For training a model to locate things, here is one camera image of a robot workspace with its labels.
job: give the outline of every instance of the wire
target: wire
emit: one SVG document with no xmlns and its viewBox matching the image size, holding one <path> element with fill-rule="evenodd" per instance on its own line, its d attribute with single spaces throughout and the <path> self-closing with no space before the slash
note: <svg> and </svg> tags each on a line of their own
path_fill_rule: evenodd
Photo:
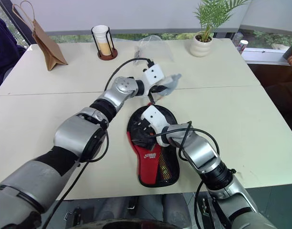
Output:
<svg viewBox="0 0 292 229">
<path fill-rule="evenodd" d="M 199 196 L 199 192 L 200 192 L 200 189 L 201 189 L 201 186 L 203 185 L 203 181 L 200 182 L 198 188 L 197 188 L 197 191 L 196 191 L 196 195 L 195 195 L 195 200 L 194 200 L 194 215 L 195 215 L 195 221 L 196 221 L 196 225 L 197 225 L 197 228 L 198 229 L 201 229 L 201 226 L 199 224 L 199 221 L 198 221 L 198 215 L 197 215 L 197 200 L 198 200 L 198 196 Z"/>
<path fill-rule="evenodd" d="M 112 80 L 112 78 L 113 78 L 113 76 L 124 66 L 124 65 L 126 65 L 126 64 L 128 64 L 128 63 L 130 63 L 131 61 L 138 61 L 138 60 L 144 60 L 144 61 L 147 61 L 148 62 L 148 64 L 151 64 L 151 63 L 153 63 L 150 59 L 148 59 L 148 58 L 143 58 L 143 57 L 137 57 L 137 58 L 132 58 L 132 59 L 130 59 L 130 60 L 128 60 L 128 61 L 126 61 L 126 62 L 124 62 L 124 63 L 122 63 L 113 73 L 112 73 L 112 75 L 110 76 L 110 78 L 109 78 L 109 80 L 107 81 L 107 83 L 106 83 L 106 86 L 104 87 L 104 90 L 107 90 L 107 88 L 108 88 L 108 85 L 109 85 L 109 83 L 110 83 L 110 81 Z"/>
<path fill-rule="evenodd" d="M 181 142 L 181 145 L 180 145 L 180 148 L 179 148 L 179 151 L 178 151 L 179 158 L 180 158 L 181 160 L 183 160 L 183 161 L 188 161 L 186 158 L 184 158 L 184 157 L 181 155 L 181 152 L 182 152 L 182 149 L 183 149 L 184 143 L 185 143 L 185 141 L 186 141 L 186 138 L 187 138 L 187 136 L 188 136 L 188 132 L 189 132 L 189 129 L 190 129 L 191 126 L 192 126 L 192 121 L 189 121 L 189 122 L 188 122 L 188 127 L 187 127 L 187 129 L 186 129 L 186 131 L 185 131 L 184 137 L 183 137 L 183 139 L 182 139 L 182 142 Z"/>
<path fill-rule="evenodd" d="M 167 135 L 167 134 L 174 133 L 174 132 L 184 131 L 184 130 L 187 130 L 187 129 L 188 128 L 180 128 L 180 129 L 175 129 L 175 130 L 169 130 L 169 131 L 166 131 L 166 132 L 160 133 L 160 134 L 147 135 L 146 137 L 158 137 L 158 136 Z M 200 129 L 196 129 L 196 128 L 190 128 L 189 130 L 197 131 L 197 132 L 200 132 L 200 133 L 203 133 L 203 134 L 207 135 L 214 142 L 217 154 L 218 155 L 220 154 L 218 143 L 217 143 L 216 139 L 212 135 L 210 135 L 208 132 L 206 132 L 204 130 L 200 130 Z"/>
<path fill-rule="evenodd" d="M 71 186 L 68 188 L 68 190 L 66 190 L 66 192 L 64 193 L 64 195 L 60 198 L 60 200 L 58 201 L 58 203 L 55 205 L 55 207 L 53 208 L 52 212 L 50 213 L 50 215 L 48 216 L 48 218 L 46 219 L 44 225 L 42 226 L 42 229 L 46 229 L 47 226 L 49 225 L 53 215 L 55 214 L 56 210 L 58 209 L 58 207 L 61 205 L 61 203 L 63 202 L 63 200 L 65 199 L 65 197 L 69 194 L 69 192 L 72 190 L 72 188 L 75 186 L 75 184 L 77 183 L 78 179 L 80 178 L 80 176 L 83 174 L 84 170 L 87 168 L 88 164 L 89 163 L 93 163 L 93 162 L 96 162 L 96 161 L 99 161 L 101 160 L 107 153 L 108 151 L 108 148 L 109 148 L 109 135 L 108 135 L 108 132 L 106 131 L 106 148 L 103 152 L 103 154 L 99 157 L 99 158 L 96 158 L 96 159 L 93 159 L 93 160 L 89 160 L 85 163 L 85 165 L 83 166 L 83 168 L 80 170 L 79 174 L 77 175 L 76 179 L 74 180 L 74 182 L 71 184 Z"/>
</svg>

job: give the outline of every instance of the robotic hand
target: robotic hand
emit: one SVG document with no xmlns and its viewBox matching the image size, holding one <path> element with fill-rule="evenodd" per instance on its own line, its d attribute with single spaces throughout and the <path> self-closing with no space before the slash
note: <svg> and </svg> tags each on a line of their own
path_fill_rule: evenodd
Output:
<svg viewBox="0 0 292 229">
<path fill-rule="evenodd" d="M 118 77 L 111 89 L 57 130 L 53 148 L 28 161 L 0 183 L 0 228 L 33 229 L 59 196 L 79 163 L 93 159 L 99 152 L 109 123 L 128 98 L 163 91 L 164 79 L 157 64 L 148 65 L 142 80 Z"/>
<path fill-rule="evenodd" d="M 251 196 L 209 142 L 192 131 L 189 124 L 170 125 L 154 106 L 143 112 L 142 119 L 158 134 L 159 145 L 183 148 L 185 158 L 206 185 L 214 209 L 227 229 L 276 229 L 258 212 Z"/>
</svg>

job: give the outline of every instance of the brown paper bag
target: brown paper bag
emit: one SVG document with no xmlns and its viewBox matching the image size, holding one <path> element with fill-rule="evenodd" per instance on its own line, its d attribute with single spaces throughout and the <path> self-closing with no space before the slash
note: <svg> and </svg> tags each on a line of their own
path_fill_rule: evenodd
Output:
<svg viewBox="0 0 292 229">
<path fill-rule="evenodd" d="M 25 11 L 22 9 L 22 3 L 28 2 L 31 5 L 33 12 L 33 20 L 31 20 Z M 19 15 L 15 10 L 15 6 L 18 7 L 26 16 L 28 23 Z M 35 13 L 32 4 L 29 1 L 22 1 L 20 5 L 13 4 L 12 11 L 16 14 L 32 31 L 32 37 L 35 39 L 39 47 L 41 48 L 46 62 L 47 70 L 50 71 L 53 67 L 59 64 L 68 64 L 63 57 L 61 50 L 56 42 L 54 42 L 41 28 L 38 22 L 35 20 Z"/>
</svg>

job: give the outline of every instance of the white cup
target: white cup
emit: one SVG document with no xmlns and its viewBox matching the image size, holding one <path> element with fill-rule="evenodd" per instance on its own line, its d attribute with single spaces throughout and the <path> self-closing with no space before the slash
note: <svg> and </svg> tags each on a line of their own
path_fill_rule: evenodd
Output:
<svg viewBox="0 0 292 229">
<path fill-rule="evenodd" d="M 108 29 L 109 28 L 106 25 L 97 25 L 92 28 L 92 33 L 94 34 L 98 42 L 100 51 L 105 56 L 111 55 L 110 47 L 112 49 L 111 36 L 109 33 L 107 34 L 108 41 L 106 39 L 106 33 Z"/>
</svg>

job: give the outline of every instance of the white pot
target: white pot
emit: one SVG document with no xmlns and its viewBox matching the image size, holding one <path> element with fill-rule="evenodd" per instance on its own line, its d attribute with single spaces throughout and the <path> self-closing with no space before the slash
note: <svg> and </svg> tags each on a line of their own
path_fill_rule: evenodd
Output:
<svg viewBox="0 0 292 229">
<path fill-rule="evenodd" d="M 196 39 L 196 36 L 200 35 L 202 32 L 197 32 L 196 35 L 193 37 L 192 43 L 190 45 L 190 53 L 197 57 L 206 56 L 210 52 L 210 47 L 213 43 L 213 38 L 209 37 L 211 39 L 210 42 L 200 42 Z"/>
</svg>

